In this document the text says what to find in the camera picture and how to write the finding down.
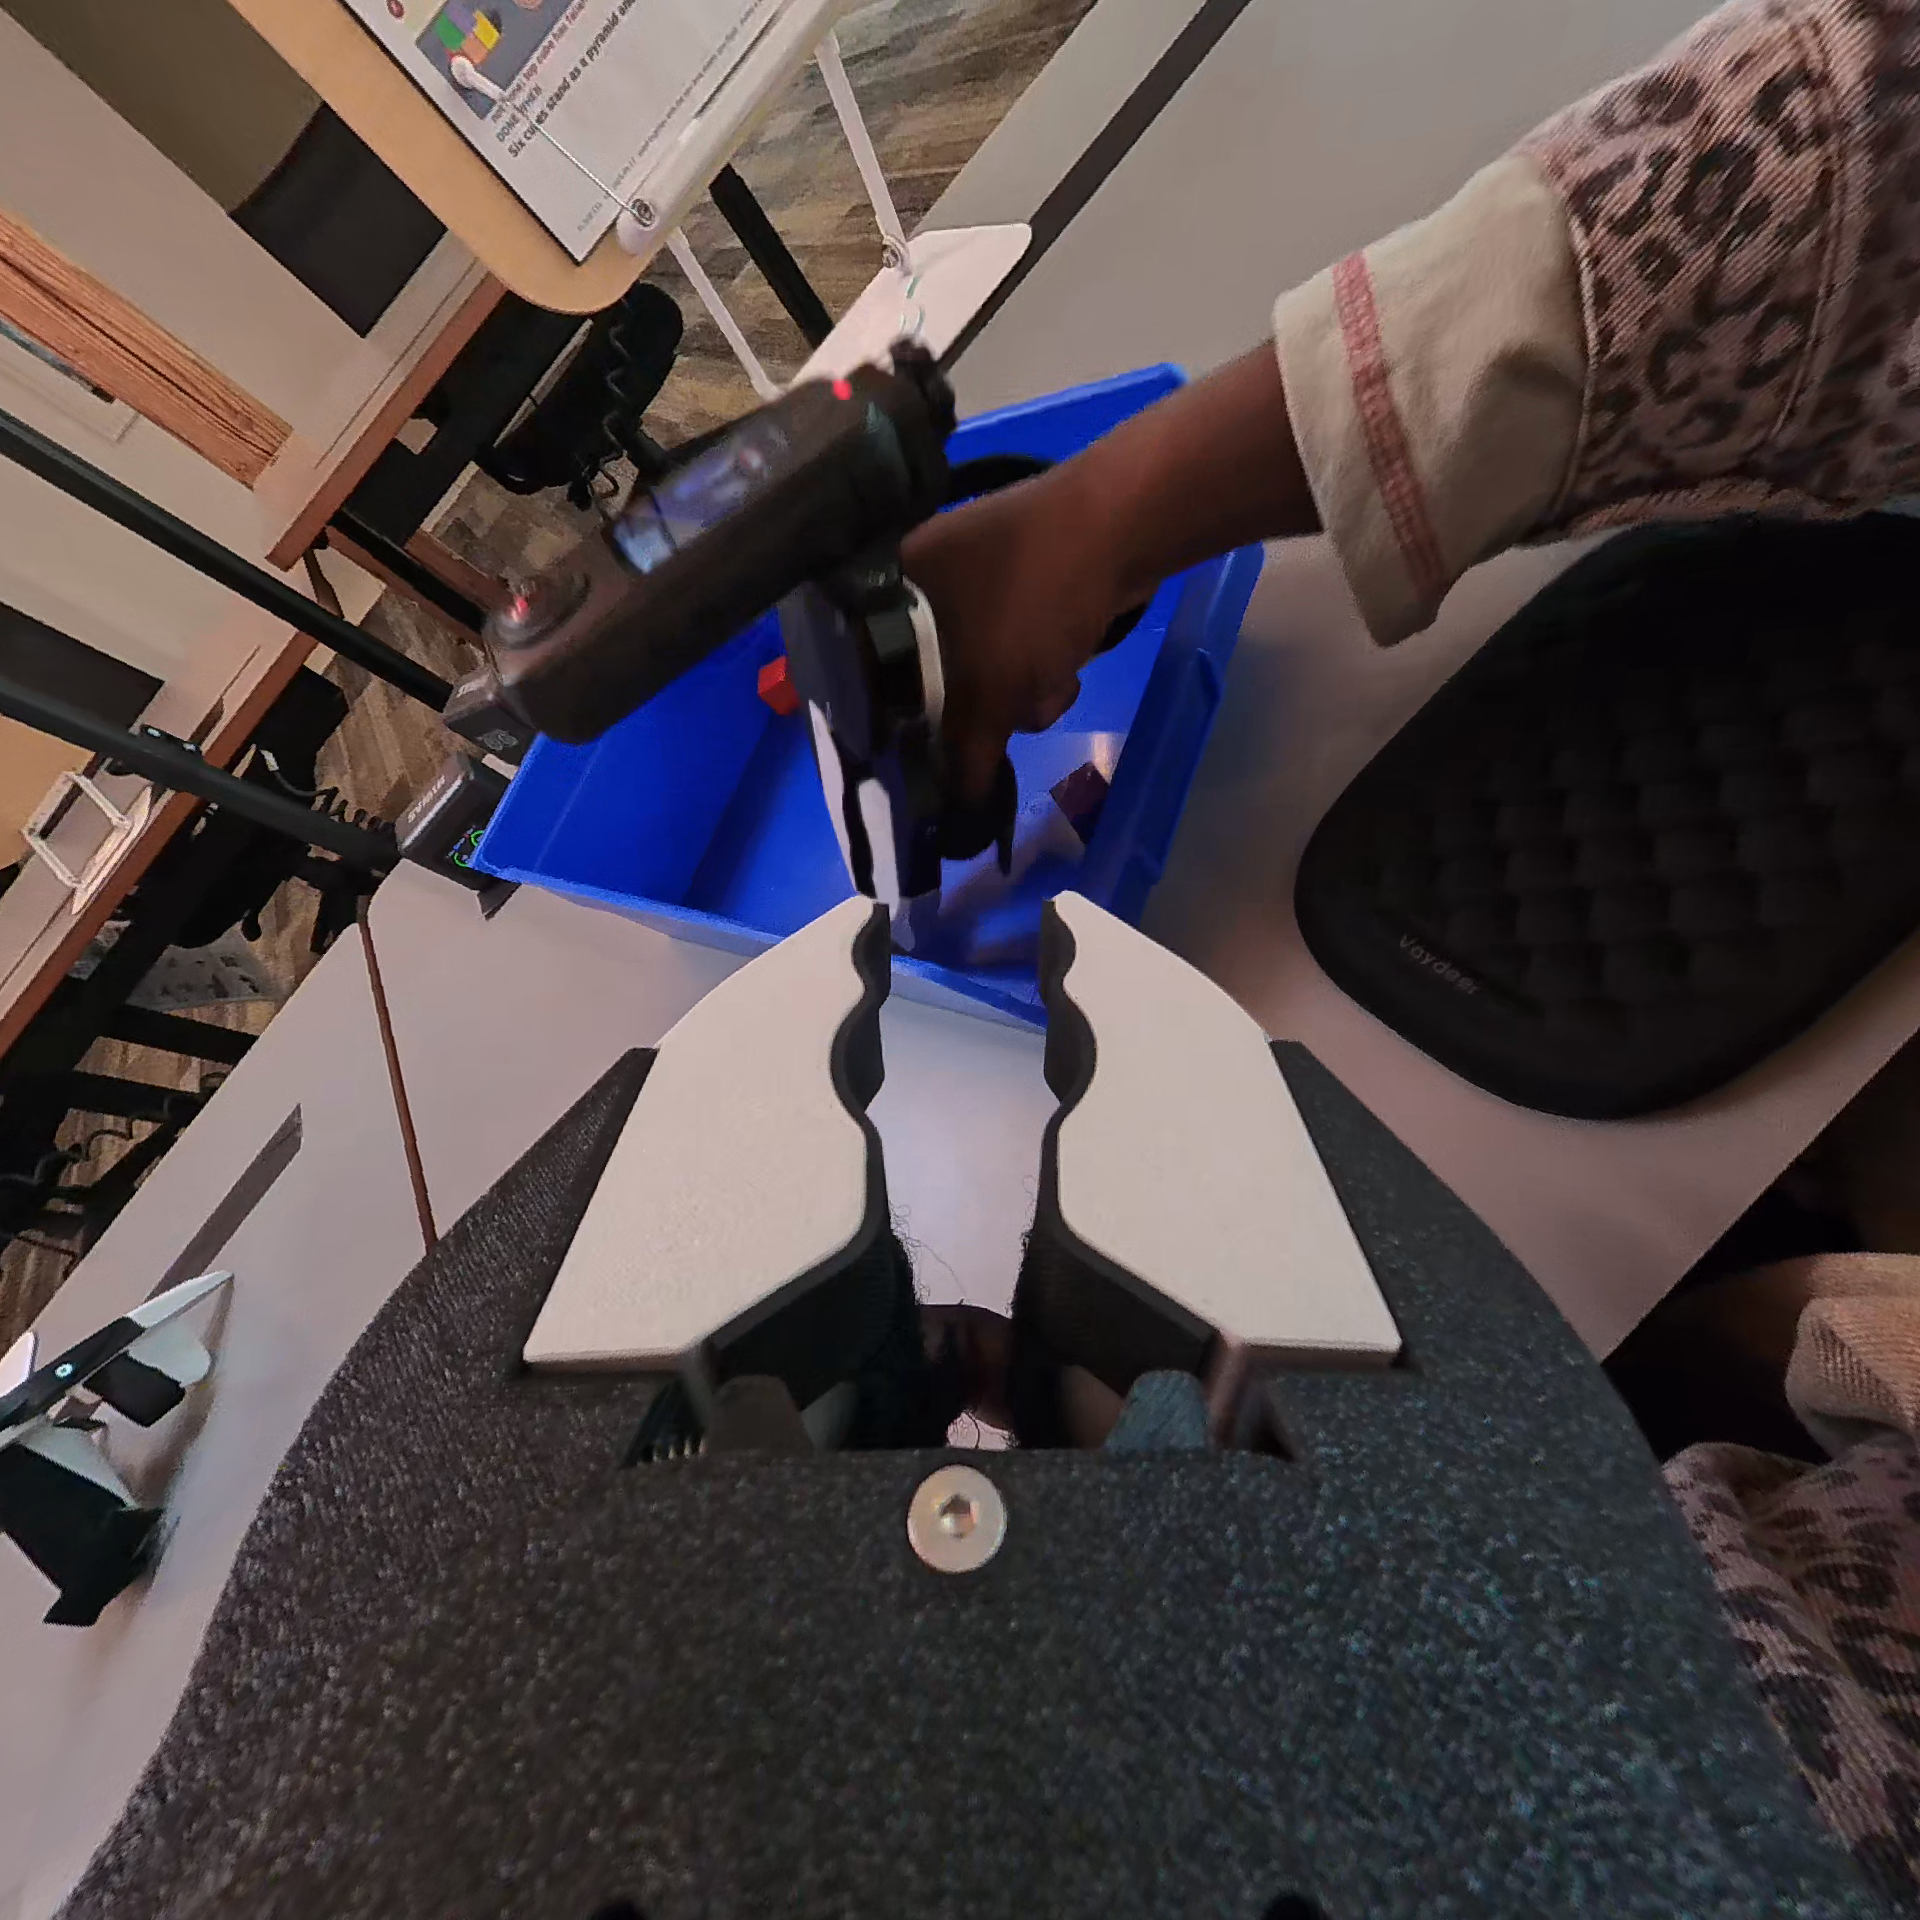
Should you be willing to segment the rounded wooden table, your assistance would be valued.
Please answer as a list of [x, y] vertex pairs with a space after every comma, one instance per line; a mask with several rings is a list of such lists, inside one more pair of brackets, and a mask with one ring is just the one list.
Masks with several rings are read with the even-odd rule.
[[517, 298], [557, 314], [589, 314], [639, 280], [641, 267], [616, 237], [580, 267], [541, 241], [530, 218], [482, 178], [480, 164], [452, 148], [452, 137], [355, 28], [345, 5], [240, 2], [235, 12]]

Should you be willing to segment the white document stand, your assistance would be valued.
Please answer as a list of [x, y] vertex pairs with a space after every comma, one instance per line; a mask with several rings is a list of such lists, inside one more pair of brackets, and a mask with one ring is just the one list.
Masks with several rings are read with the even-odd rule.
[[664, 252], [675, 259], [709, 320], [723, 332], [757, 401], [779, 397], [785, 382], [757, 357], [682, 226], [693, 202], [714, 186], [723, 164], [732, 162], [769, 114], [779, 88], [804, 64], [823, 77], [866, 190], [880, 235], [880, 273], [850, 312], [829, 325], [800, 378], [845, 376], [879, 362], [898, 340], [924, 346], [949, 366], [967, 326], [985, 315], [987, 300], [1011, 280], [1034, 243], [1029, 225], [979, 225], [917, 235], [905, 232], [837, 38], [840, 21], [850, 12], [855, 5], [844, 2], [778, 5], [707, 106], [656, 158], [639, 192], [617, 202], [617, 244], [639, 267], [648, 267]]

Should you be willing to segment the person's leopard print clothing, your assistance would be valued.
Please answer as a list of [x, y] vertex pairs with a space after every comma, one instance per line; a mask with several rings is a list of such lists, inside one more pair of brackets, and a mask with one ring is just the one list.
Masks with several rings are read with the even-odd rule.
[[1919, 1914], [1919, 1259], [1679, 1289], [1605, 1362], [1816, 1811]]

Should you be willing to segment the blue plastic bin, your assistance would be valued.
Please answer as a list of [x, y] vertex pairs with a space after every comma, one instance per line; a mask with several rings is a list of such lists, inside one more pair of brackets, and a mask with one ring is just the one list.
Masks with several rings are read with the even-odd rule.
[[[937, 513], [1063, 464], [1185, 373], [1153, 366], [959, 421]], [[711, 947], [755, 955], [855, 891], [835, 843], [808, 702], [863, 776], [900, 802], [903, 732], [940, 738], [945, 667], [903, 542], [800, 588], [589, 742], [536, 736], [482, 840], [484, 866]], [[903, 988], [1008, 1025], [1040, 1025], [1045, 900], [1088, 897], [1138, 923], [1215, 732], [1263, 570], [1248, 546], [1173, 577], [1085, 667], [1066, 718], [1013, 736], [999, 837], [945, 806], [936, 893], [887, 907]], [[767, 708], [757, 674], [786, 656], [803, 706]], [[1050, 789], [1083, 762], [1111, 782], [1083, 848]]]

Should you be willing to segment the black quilted pad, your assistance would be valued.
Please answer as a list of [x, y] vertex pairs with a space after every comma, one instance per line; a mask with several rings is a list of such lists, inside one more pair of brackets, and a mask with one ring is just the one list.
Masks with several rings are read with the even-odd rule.
[[1916, 514], [1602, 539], [1357, 771], [1291, 900], [1357, 1009], [1515, 1106], [1757, 1070], [1916, 941]]

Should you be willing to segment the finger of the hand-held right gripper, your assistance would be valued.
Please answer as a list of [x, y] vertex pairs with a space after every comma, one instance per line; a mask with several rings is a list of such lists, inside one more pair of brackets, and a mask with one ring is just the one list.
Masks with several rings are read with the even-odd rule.
[[833, 837], [855, 891], [885, 907], [900, 907], [903, 886], [890, 792], [876, 776], [863, 776], [855, 768], [835, 738], [825, 708], [817, 702], [808, 702], [808, 726]]
[[936, 893], [945, 868], [945, 757], [936, 734], [903, 732], [896, 748], [900, 802], [896, 819], [903, 900]]

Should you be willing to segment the printed instruction sheet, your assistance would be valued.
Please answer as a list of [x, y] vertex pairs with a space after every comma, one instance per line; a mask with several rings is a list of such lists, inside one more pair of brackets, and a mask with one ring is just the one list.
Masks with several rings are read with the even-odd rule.
[[661, 213], [703, 146], [850, 5], [348, 2], [355, 28], [572, 267]]

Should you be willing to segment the black office chair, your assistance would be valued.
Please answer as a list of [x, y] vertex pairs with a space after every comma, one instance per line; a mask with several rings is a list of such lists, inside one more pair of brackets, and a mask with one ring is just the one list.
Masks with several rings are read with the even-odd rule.
[[578, 513], [613, 508], [617, 467], [628, 467], [643, 483], [668, 469], [644, 417], [682, 340], [679, 302], [653, 284], [635, 284], [589, 323], [554, 388], [473, 464], [517, 497], [562, 491]]

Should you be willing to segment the white black clamp device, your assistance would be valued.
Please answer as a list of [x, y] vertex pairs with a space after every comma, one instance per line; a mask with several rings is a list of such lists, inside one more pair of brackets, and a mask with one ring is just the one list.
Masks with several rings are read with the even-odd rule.
[[213, 1368], [191, 1326], [226, 1296], [216, 1269], [153, 1293], [49, 1361], [34, 1332], [3, 1358], [3, 1533], [52, 1589], [45, 1626], [90, 1628], [152, 1569], [164, 1512], [105, 1450], [107, 1418], [153, 1428]]

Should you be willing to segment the person's right hand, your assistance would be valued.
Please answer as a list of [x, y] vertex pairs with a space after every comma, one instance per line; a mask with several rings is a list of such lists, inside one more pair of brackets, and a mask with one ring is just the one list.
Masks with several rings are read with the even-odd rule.
[[955, 837], [999, 837], [1013, 736], [1072, 706], [1088, 664], [1180, 566], [1154, 532], [1154, 484], [1154, 432], [1129, 422], [905, 542], [943, 653], [945, 802], [967, 825]]

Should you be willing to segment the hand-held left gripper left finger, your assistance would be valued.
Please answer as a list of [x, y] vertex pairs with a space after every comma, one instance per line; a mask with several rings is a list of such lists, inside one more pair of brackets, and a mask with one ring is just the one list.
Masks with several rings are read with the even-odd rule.
[[855, 1365], [858, 1264], [891, 1230], [872, 1106], [891, 918], [844, 900], [759, 954], [644, 1065], [522, 1358], [541, 1371]]

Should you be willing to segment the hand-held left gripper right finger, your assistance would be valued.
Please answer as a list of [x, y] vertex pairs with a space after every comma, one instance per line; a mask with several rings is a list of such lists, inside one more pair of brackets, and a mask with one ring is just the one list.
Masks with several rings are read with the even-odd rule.
[[1080, 893], [1043, 913], [1035, 1331], [1090, 1374], [1385, 1368], [1401, 1331], [1260, 1021]]

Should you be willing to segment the person's right forearm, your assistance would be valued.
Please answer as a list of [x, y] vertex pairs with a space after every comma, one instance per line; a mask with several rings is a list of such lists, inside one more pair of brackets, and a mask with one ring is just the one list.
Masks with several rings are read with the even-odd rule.
[[1728, 5], [1145, 419], [1111, 597], [1322, 532], [1381, 644], [1513, 546], [1916, 504], [1916, 5]]

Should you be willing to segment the black tripod pole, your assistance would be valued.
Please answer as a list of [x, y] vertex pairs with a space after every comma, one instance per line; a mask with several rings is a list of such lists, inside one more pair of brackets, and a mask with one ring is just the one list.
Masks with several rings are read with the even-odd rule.
[[277, 777], [259, 784], [226, 773], [178, 736], [147, 725], [115, 726], [91, 710], [12, 678], [3, 678], [3, 713], [82, 748], [107, 771], [187, 795], [293, 845], [313, 848], [373, 882], [411, 862], [482, 897], [511, 884], [482, 862], [482, 840], [511, 792], [511, 779], [487, 757], [451, 752], [399, 824], [369, 825], [355, 813], [343, 816], [293, 794]]
[[533, 748], [536, 734], [499, 702], [489, 677], [476, 674], [461, 684], [445, 682], [427, 666], [410, 658], [377, 635], [356, 629], [343, 616], [329, 613], [320, 602], [301, 594], [279, 574], [242, 561], [226, 545], [210, 539], [201, 529], [124, 486], [98, 467], [88, 464], [81, 456], [17, 421], [12, 414], [3, 414], [3, 458], [56, 491], [77, 501], [82, 508], [105, 516], [140, 542], [159, 548], [169, 561], [187, 565], [199, 577], [242, 597], [253, 608], [275, 616], [287, 627], [324, 644], [331, 653], [359, 666], [373, 678], [427, 706], [440, 716], [445, 732], [480, 754], [519, 765]]

